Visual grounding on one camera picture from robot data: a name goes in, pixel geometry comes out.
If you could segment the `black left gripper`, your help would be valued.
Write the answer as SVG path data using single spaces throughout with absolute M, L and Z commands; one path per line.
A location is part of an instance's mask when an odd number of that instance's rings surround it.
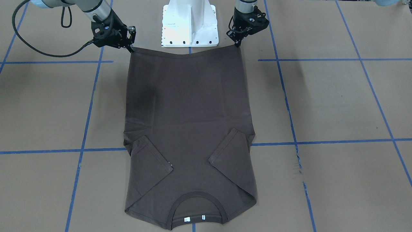
M 266 18 L 266 13 L 261 12 L 258 7 L 253 7 L 252 12 L 249 13 L 243 13 L 238 9 L 234 9 L 226 35 L 232 39 L 235 42 L 235 46 L 239 48 L 243 38 L 266 29 L 268 25 L 269 20 Z

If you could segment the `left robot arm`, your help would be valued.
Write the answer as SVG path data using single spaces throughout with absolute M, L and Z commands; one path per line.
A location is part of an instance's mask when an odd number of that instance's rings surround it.
M 259 10 L 256 0 L 236 0 L 226 35 L 236 47 L 240 47 L 244 38 L 261 32 L 268 26 L 266 13 Z

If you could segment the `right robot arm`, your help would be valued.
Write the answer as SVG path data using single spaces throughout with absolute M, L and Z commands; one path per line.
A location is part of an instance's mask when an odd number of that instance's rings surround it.
M 106 0 L 31 0 L 31 3 L 46 9 L 76 5 L 91 20 L 93 39 L 87 44 L 125 48 L 130 53 L 134 52 L 132 44 L 135 41 L 136 28 L 125 25 Z

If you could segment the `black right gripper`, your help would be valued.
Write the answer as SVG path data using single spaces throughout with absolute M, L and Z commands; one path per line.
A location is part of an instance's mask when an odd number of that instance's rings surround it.
M 92 42 L 95 46 L 126 48 L 131 54 L 135 52 L 132 45 L 136 38 L 135 26 L 125 25 L 113 10 L 106 19 L 100 20 L 97 15 L 94 15 L 93 20 L 91 29 L 94 35 Z

